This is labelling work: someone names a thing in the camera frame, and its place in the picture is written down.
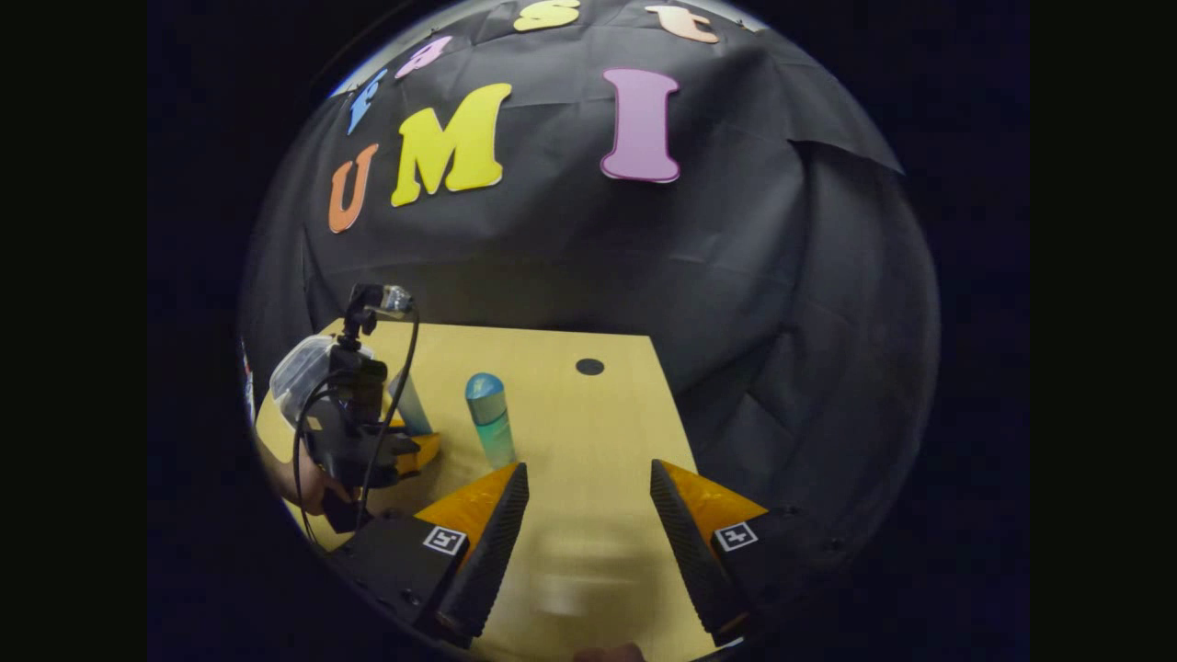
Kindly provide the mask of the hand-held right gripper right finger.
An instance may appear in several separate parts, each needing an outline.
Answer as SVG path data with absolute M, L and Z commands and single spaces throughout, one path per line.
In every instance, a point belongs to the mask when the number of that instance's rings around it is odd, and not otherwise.
M 847 561 L 846 539 L 802 508 L 762 507 L 673 462 L 651 462 L 650 497 L 716 646 L 805 611 Z

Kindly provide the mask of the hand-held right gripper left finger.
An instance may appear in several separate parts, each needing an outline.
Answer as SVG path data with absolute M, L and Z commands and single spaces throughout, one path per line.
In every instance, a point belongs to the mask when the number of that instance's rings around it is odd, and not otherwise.
M 526 462 L 512 462 L 415 515 L 370 519 L 337 547 L 335 567 L 403 624 L 468 646 L 496 605 L 528 499 Z

